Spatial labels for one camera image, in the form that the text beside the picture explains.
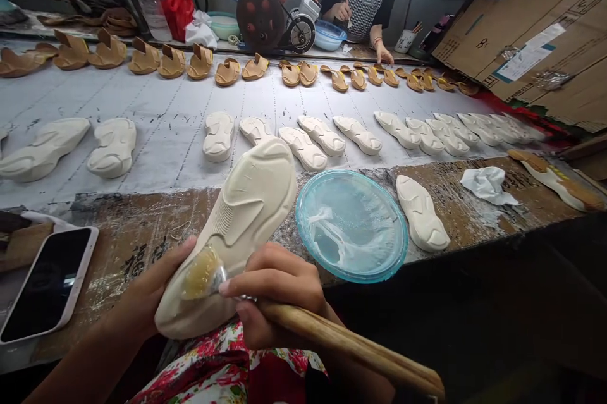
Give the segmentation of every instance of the red plastic bag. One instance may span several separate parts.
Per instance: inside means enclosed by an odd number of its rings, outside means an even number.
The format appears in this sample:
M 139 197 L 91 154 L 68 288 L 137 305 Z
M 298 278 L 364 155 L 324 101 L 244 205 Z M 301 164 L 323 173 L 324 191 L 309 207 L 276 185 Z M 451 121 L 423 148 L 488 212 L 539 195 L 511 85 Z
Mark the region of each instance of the red plastic bag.
M 175 40 L 185 42 L 185 27 L 192 22 L 193 0 L 162 0 L 162 9 Z

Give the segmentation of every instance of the hand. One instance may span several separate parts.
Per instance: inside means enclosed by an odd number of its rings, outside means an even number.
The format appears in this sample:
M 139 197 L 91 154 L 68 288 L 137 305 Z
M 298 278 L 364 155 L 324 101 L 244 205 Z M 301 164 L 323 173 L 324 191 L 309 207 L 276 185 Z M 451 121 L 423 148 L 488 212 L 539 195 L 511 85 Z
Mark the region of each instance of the hand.
M 324 299 L 316 266 L 280 245 L 266 243 L 247 261 L 245 272 L 219 287 L 222 297 L 266 297 L 305 308 L 330 318 L 333 310 Z M 299 336 L 269 322 L 250 300 L 238 302 L 245 344 L 251 350 L 270 347 L 309 348 Z
M 384 43 L 381 40 L 377 43 L 375 50 L 377 51 L 377 62 L 381 63 L 381 61 L 385 61 L 390 65 L 394 64 L 394 57 L 392 53 L 390 53 L 387 48 L 384 47 Z
M 150 269 L 135 278 L 122 294 L 120 301 L 102 320 L 107 334 L 129 337 L 143 342 L 158 333 L 154 314 L 166 288 L 166 283 L 196 246 L 191 236 L 181 245 L 164 254 Z
M 333 16 L 341 21 L 348 21 L 352 17 L 352 9 L 347 3 L 335 3 L 331 8 Z

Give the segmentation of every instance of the plastic bowl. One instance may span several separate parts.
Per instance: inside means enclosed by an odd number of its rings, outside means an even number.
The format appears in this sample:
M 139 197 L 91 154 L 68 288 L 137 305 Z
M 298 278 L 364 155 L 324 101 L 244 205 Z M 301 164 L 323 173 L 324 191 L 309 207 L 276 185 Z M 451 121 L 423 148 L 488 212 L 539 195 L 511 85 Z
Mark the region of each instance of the plastic bowl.
M 315 46 L 328 51 L 337 50 L 341 43 L 346 40 L 346 37 L 348 37 L 348 35 L 340 27 L 324 20 L 318 20 L 316 22 Z
M 221 40 L 228 40 L 231 35 L 240 35 L 236 15 L 228 12 L 208 12 L 211 17 L 211 29 Z
M 373 284 L 405 260 L 407 224 L 392 196 L 349 170 L 327 170 L 299 193 L 295 220 L 303 245 L 338 278 Z

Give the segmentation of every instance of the smartphone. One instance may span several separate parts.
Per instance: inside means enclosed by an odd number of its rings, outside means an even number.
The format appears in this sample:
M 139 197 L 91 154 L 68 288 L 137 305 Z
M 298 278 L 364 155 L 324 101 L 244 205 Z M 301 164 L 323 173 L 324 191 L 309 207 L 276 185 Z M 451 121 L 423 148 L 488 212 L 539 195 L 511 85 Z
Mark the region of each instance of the smartphone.
M 0 332 L 0 344 L 63 327 L 71 318 L 99 229 L 84 227 L 47 236 Z

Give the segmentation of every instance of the cup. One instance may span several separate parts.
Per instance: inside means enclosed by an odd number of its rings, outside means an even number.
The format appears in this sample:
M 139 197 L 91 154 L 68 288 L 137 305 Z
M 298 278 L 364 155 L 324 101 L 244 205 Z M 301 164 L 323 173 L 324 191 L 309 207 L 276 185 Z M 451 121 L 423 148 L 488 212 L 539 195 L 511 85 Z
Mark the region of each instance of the cup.
M 413 33 L 412 31 L 403 30 L 398 38 L 396 46 L 394 47 L 394 51 L 397 53 L 407 53 L 416 36 L 417 34 Z

